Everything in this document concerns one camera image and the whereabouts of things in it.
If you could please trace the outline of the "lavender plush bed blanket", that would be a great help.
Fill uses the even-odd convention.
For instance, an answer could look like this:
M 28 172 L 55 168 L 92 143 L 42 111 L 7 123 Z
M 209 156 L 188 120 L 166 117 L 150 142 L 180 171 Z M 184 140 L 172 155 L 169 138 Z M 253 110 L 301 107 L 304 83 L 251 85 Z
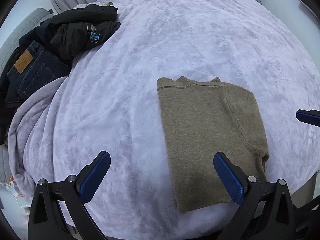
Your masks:
M 255 0 L 98 0 L 112 2 L 120 28 L 77 57 L 67 78 L 34 93 L 9 130 L 9 163 L 28 198 L 45 178 L 78 173 L 101 151 L 107 172 L 87 209 L 119 239 L 188 239 L 219 230 L 236 211 L 217 204 L 179 213 L 161 124 L 157 80 L 215 77 L 251 91 L 270 157 L 269 181 L 290 192 L 319 168 L 319 128 L 299 109 L 319 109 L 319 72 L 274 14 Z

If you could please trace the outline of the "dark blue jeans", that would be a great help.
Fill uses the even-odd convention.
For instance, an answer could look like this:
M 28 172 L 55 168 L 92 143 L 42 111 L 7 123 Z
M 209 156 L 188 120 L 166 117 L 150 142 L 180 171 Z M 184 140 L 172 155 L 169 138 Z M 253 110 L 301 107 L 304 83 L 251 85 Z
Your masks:
M 68 75 L 72 61 L 35 40 L 25 50 L 20 47 L 14 50 L 1 74 L 2 145 L 17 108 L 41 87 Z

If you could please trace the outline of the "black jacket with label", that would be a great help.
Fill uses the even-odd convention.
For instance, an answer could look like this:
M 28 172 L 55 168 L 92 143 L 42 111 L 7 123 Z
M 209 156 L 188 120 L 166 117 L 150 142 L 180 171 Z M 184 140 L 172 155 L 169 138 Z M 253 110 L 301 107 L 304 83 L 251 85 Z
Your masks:
M 41 22 L 20 38 L 19 45 L 24 51 L 36 41 L 62 62 L 71 63 L 76 55 L 105 43 L 120 25 L 118 8 L 89 4 Z

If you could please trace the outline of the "tan knit sweater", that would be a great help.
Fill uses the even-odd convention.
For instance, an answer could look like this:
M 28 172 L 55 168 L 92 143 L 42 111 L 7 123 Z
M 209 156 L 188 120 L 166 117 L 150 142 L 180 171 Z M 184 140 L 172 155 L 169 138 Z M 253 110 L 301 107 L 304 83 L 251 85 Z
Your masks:
M 252 92 L 218 78 L 186 77 L 160 78 L 157 92 L 178 211 L 231 200 L 213 167 L 217 152 L 266 180 L 267 138 Z

